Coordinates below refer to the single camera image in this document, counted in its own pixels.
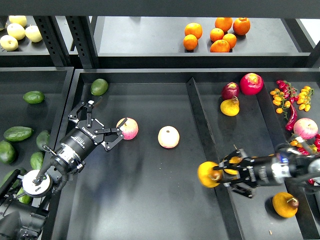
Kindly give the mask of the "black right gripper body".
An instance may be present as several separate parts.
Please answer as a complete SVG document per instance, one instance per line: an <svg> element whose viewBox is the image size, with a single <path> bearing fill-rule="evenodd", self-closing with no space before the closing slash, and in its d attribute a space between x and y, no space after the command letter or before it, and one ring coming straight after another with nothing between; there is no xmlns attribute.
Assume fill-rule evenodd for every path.
<svg viewBox="0 0 320 240"><path fill-rule="evenodd" d="M276 155L246 157L240 162L239 176L251 188L278 186L290 177L289 164Z"/></svg>

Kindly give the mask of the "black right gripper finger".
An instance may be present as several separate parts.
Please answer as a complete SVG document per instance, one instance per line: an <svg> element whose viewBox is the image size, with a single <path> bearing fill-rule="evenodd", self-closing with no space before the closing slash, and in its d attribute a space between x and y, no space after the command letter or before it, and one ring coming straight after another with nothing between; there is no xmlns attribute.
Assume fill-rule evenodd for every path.
<svg viewBox="0 0 320 240"><path fill-rule="evenodd" d="M222 174L221 183L224 187L229 188L232 192L242 195L247 198L254 197L254 189L250 185L251 178L249 176L231 175L228 173Z"/></svg>
<svg viewBox="0 0 320 240"><path fill-rule="evenodd" d="M247 153L242 149L235 149L230 154L226 155L218 164L222 168L230 168L233 165L239 164L243 159L247 158Z"/></svg>

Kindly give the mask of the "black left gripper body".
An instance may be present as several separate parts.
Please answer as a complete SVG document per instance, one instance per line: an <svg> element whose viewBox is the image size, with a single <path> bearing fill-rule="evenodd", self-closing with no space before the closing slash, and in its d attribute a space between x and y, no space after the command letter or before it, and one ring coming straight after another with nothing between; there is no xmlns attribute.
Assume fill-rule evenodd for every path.
<svg viewBox="0 0 320 240"><path fill-rule="evenodd" d="M63 147L72 149L81 161L104 140L103 134L95 131L104 129L105 126L97 119L90 125L91 127L88 127L85 120L79 121L78 125L60 141Z"/></svg>

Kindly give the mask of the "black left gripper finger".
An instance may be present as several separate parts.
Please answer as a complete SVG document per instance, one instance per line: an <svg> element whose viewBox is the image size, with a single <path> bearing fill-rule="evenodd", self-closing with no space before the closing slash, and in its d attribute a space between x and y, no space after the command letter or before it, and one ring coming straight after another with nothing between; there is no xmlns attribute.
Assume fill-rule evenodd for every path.
<svg viewBox="0 0 320 240"><path fill-rule="evenodd" d="M93 124L93 109L102 101L101 96L94 96L90 100L81 100L68 114L68 120L79 125L84 121L88 128Z"/></svg>
<svg viewBox="0 0 320 240"><path fill-rule="evenodd" d="M93 139L93 143L96 146L102 145L106 152L109 152L110 150L112 150L118 143L120 143L120 141L122 141L124 139L125 136L123 134L123 131L120 129L120 127L122 127L126 123L127 120L128 120L127 118L122 120L118 127L95 128L93 131L93 133L95 135L95 138ZM115 137L115 139L113 139L112 141L105 140L105 138L108 138L110 136Z"/></svg>

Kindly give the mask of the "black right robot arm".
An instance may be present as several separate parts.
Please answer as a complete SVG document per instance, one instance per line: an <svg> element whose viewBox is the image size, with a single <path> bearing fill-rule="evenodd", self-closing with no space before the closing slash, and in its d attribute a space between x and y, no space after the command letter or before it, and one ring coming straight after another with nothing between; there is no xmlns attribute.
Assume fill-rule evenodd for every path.
<svg viewBox="0 0 320 240"><path fill-rule="evenodd" d="M226 174L217 182L247 198L254 196L253 189L278 186L285 179L290 179L294 185L317 191L318 186L307 187L306 181L319 180L320 154L312 152L305 155L289 142L276 146L274 154L262 157L249 156L242 148L237 148L212 169L236 171L235 176Z"/></svg>

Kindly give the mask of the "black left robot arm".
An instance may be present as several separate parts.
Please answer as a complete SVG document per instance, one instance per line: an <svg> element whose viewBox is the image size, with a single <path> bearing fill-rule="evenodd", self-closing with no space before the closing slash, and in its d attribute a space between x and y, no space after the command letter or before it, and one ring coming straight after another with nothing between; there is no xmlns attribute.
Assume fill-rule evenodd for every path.
<svg viewBox="0 0 320 240"><path fill-rule="evenodd" d="M61 192L71 176L85 167L85 159L99 145L110 151L124 139L121 127L107 128L93 117L97 102L80 101L68 115L75 127L60 140L57 150L43 145L51 155L41 169L24 175L16 169L0 188L0 238L36 240L49 216L47 206L52 196Z"/></svg>

